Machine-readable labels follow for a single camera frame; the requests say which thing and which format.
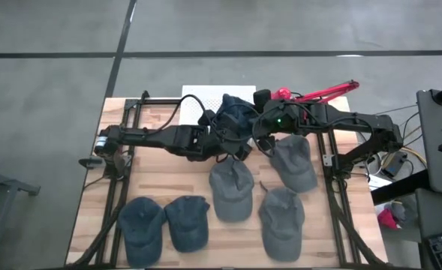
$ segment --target concrete floor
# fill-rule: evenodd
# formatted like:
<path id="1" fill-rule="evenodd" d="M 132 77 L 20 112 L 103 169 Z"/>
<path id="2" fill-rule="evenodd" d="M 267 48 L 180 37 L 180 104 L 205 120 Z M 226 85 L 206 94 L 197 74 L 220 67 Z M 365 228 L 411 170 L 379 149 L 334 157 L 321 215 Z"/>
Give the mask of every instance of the concrete floor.
<path id="1" fill-rule="evenodd" d="M 116 51 L 129 0 L 0 0 L 0 53 Z M 442 50 L 441 0 L 143 0 L 126 51 Z M 113 65 L 111 58 L 0 59 L 0 172 L 21 194 L 0 269 L 61 266 Z M 353 111 L 377 113 L 442 89 L 442 56 L 124 59 L 115 97 L 178 97 L 184 84 L 288 86 L 307 93 L 358 80 Z M 403 122 L 415 108 L 391 114 Z M 419 121 L 410 122 L 408 131 Z M 413 148 L 423 152 L 422 142 Z M 421 166 L 415 162 L 416 169 Z M 413 242 L 384 234 L 389 260 L 417 266 Z"/>

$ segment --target wooden table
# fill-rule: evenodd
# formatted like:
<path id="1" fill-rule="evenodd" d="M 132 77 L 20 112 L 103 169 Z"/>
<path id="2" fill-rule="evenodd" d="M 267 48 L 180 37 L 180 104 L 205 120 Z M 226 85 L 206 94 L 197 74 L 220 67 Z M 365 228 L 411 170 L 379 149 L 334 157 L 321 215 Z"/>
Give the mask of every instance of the wooden table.
<path id="1" fill-rule="evenodd" d="M 98 130 L 108 125 L 118 125 L 121 122 L 124 101 L 124 98 L 106 99 Z M 345 97 L 339 97 L 331 104 L 339 110 L 349 110 Z M 173 106 L 170 105 L 145 105 L 141 112 L 140 127 L 158 128 L 165 123 L 172 111 Z M 176 124 L 178 120 L 179 113 L 174 118 L 173 124 Z M 162 256 L 155 266 L 170 268 L 338 266 L 319 148 L 314 134 L 308 135 L 307 138 L 311 145 L 311 159 L 317 173 L 318 187 L 299 195 L 305 209 L 305 223 L 302 228 L 302 253 L 296 262 L 276 262 L 268 258 L 263 249 L 257 210 L 262 202 L 264 192 L 260 188 L 259 182 L 262 181 L 268 188 L 282 186 L 282 182 L 277 172 L 270 166 L 268 158 L 258 150 L 254 149 L 245 160 L 245 164 L 254 175 L 255 180 L 252 214 L 247 221 L 241 223 L 224 223 L 219 221 L 215 215 L 212 191 L 208 181 L 209 171 L 215 164 L 214 159 L 206 162 L 189 162 L 185 157 L 177 157 L 163 149 L 136 148 L 128 201 L 145 196 L 152 198 L 164 207 L 183 195 L 201 195 L 212 206 L 207 212 L 209 218 L 209 243 L 207 246 L 194 253 L 177 252 L 170 240 L 168 225 L 165 224 Z M 354 132 L 336 131 L 335 138 L 341 153 L 348 152 L 357 144 Z M 102 171 L 103 169 L 90 171 L 86 178 L 86 184 L 99 178 Z M 386 261 L 386 251 L 374 213 L 368 183 L 363 176 L 355 176 L 348 182 L 347 193 L 354 226 L 374 253 Z M 78 259 L 98 234 L 104 214 L 108 186 L 109 181 L 102 180 L 84 191 L 66 263 L 72 263 Z M 111 240 L 112 237 L 107 239 L 105 261 L 108 261 L 110 256 Z M 345 232 L 343 232 L 343 242 L 347 261 L 352 262 L 348 248 L 348 237 Z M 128 266 L 123 242 L 119 248 L 117 266 Z"/>

